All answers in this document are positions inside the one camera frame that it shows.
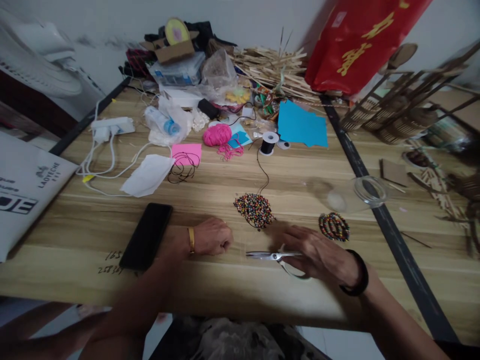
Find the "scissor blade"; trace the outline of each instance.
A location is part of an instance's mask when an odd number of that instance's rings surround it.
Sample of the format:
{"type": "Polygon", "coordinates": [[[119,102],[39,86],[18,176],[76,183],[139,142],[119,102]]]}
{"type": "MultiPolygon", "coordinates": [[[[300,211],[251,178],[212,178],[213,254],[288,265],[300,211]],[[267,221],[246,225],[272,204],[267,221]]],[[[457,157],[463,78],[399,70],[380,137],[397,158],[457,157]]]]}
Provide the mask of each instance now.
{"type": "Polygon", "coordinates": [[[273,254],[267,251],[248,251],[246,256],[251,259],[274,260],[273,254]]]}

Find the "glass jar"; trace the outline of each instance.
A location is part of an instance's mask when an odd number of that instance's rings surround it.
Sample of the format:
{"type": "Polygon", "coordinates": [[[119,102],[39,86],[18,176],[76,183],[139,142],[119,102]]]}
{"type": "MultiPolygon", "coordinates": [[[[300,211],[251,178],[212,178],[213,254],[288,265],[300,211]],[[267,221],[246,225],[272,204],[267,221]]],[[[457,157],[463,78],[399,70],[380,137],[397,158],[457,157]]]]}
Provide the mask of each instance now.
{"type": "Polygon", "coordinates": [[[327,196],[330,207],[338,213],[356,213],[382,206],[389,193],[385,184],[373,176],[356,177],[334,187],[327,196]]]}

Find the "tissue paper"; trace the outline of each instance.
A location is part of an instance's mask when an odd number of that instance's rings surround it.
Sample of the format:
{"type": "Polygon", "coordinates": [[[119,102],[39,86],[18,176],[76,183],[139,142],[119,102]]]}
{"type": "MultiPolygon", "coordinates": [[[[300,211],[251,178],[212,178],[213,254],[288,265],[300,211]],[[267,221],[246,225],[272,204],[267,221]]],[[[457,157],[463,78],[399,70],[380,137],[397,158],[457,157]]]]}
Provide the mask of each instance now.
{"type": "Polygon", "coordinates": [[[161,155],[147,155],[120,190],[136,198],[153,194],[169,173],[175,160],[161,155]]]}

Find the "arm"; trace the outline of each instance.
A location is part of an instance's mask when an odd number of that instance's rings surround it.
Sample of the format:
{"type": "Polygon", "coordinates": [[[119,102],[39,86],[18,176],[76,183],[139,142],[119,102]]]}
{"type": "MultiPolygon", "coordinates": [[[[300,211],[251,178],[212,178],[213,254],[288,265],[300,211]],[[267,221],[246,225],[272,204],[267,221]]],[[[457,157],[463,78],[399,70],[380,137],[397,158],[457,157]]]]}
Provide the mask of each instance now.
{"type": "MultiPolygon", "coordinates": [[[[201,255],[223,254],[233,241],[230,228],[217,218],[196,226],[194,236],[195,253],[201,255]]],[[[141,359],[145,336],[189,253],[187,228],[170,230],[153,265],[118,300],[88,341],[80,359],[141,359]]]]}
{"type": "MultiPolygon", "coordinates": [[[[306,227],[292,226],[284,243],[304,257],[284,261],[313,278],[328,274],[339,285],[353,288],[360,281],[354,256],[333,241],[306,227]]],[[[386,359],[448,359],[382,284],[374,268],[366,264],[369,283],[359,297],[371,334],[386,359]]]]}

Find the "clothing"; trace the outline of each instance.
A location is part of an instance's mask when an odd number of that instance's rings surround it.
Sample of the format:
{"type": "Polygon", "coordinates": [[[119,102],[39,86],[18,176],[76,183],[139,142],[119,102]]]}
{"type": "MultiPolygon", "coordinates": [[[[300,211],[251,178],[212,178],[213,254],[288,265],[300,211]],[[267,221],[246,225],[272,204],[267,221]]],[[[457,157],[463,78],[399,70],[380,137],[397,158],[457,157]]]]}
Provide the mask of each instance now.
{"type": "Polygon", "coordinates": [[[176,316],[150,360],[327,360],[290,325],[176,316]]]}

